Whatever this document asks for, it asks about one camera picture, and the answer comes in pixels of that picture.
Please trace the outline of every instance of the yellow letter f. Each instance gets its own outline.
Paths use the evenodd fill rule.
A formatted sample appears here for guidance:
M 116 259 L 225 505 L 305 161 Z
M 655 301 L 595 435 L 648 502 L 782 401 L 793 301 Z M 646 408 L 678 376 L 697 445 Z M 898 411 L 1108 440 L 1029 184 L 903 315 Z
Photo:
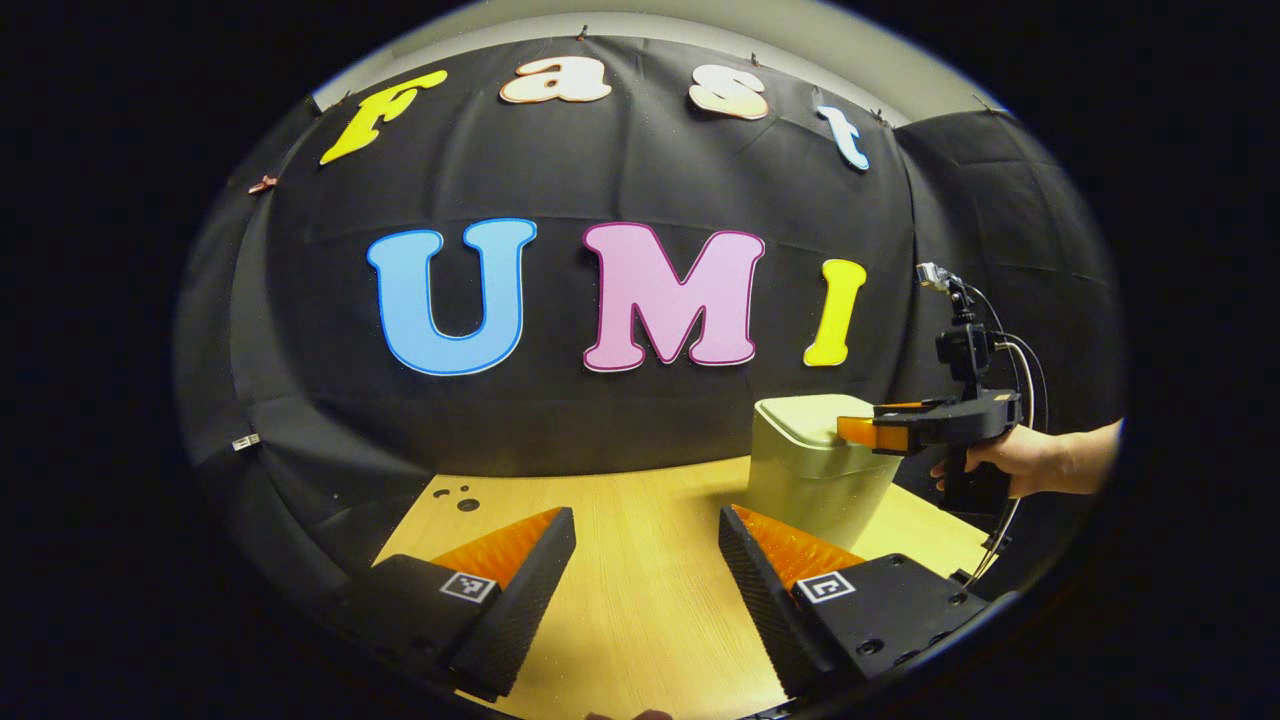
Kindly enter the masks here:
M 447 74 L 444 70 L 435 70 L 431 74 L 402 82 L 365 97 L 360 102 L 360 110 L 356 111 L 356 117 L 347 123 L 347 129 L 342 131 L 342 137 L 320 158 L 320 164 L 324 165 L 343 155 L 355 152 L 376 140 L 378 131 L 374 129 L 374 123 L 379 118 L 384 123 L 394 120 L 413 101 L 419 88 L 435 87 L 444 82 Z

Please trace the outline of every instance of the black handle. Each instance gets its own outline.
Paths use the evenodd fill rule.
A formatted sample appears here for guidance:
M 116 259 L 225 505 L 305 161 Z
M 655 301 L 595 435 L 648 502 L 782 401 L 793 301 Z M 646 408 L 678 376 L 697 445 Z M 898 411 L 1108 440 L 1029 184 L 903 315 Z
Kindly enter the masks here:
M 998 516 L 1009 500 L 1012 478 L 991 462 L 980 462 L 973 473 L 965 473 L 966 447 L 947 448 L 943 465 L 942 502 L 938 507 L 955 515 Z

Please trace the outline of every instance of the human hand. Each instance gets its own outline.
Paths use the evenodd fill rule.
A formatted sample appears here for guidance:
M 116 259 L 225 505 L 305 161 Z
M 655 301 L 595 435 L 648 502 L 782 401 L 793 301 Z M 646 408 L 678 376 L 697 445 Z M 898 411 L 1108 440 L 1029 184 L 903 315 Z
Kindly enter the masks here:
M 1027 425 L 1014 425 L 1014 429 L 998 438 L 975 445 L 965 454 L 965 473 L 972 473 L 979 462 L 991 462 L 1009 473 L 1009 497 L 1018 498 L 1041 491 L 1091 492 L 1073 489 L 1068 475 L 1068 454 L 1061 436 L 1036 432 Z M 929 475 L 941 478 L 943 465 L 938 462 Z M 943 480 L 937 488 L 943 489 Z

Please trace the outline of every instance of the white label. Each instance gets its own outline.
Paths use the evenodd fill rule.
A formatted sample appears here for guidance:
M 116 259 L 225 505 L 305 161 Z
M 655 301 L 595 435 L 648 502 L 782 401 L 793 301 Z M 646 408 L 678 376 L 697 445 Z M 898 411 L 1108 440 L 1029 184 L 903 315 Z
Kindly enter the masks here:
M 260 442 L 260 438 L 257 437 L 257 433 L 253 433 L 251 436 L 244 436 L 244 437 L 239 438 L 238 441 L 233 442 L 232 443 L 232 450 L 234 450 L 236 452 L 239 452 L 239 451 L 244 450 L 246 447 L 248 447 L 251 445 L 257 445 L 259 442 Z
M 809 598 L 809 602 L 814 605 L 854 592 L 854 585 L 849 584 L 849 580 L 840 573 L 827 573 L 826 575 L 800 580 L 796 584 L 800 585 L 800 591 Z
M 470 600 L 471 602 L 483 602 L 489 591 L 494 588 L 498 583 L 488 578 L 477 578 L 475 575 L 467 575 L 466 573 L 454 573 L 449 582 L 444 583 L 440 592 L 444 594 L 452 594 L 453 597 L 461 597 L 462 600 Z

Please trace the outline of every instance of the white trash can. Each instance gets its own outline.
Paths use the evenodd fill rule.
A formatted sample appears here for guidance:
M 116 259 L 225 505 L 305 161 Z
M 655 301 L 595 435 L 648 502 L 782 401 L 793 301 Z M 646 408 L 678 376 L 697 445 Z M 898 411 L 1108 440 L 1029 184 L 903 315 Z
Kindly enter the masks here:
M 852 548 L 902 461 L 836 434 L 837 416 L 870 418 L 847 395 L 774 397 L 755 404 L 751 470 L 744 505 Z

